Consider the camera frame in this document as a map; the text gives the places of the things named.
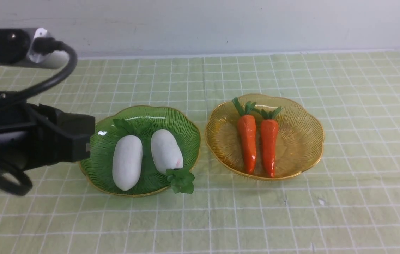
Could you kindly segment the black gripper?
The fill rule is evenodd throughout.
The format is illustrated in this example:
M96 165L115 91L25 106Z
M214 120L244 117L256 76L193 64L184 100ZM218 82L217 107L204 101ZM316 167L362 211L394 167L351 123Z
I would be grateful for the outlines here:
M43 104L0 110L0 159L23 171L90 156L96 119Z

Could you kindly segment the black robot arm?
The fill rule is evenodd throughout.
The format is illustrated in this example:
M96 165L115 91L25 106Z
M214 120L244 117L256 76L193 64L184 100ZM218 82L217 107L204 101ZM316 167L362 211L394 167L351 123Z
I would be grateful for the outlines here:
M90 156L95 117L28 103L75 70L78 56L44 28L0 28L0 66L57 70L21 91L0 91L0 159L22 171Z

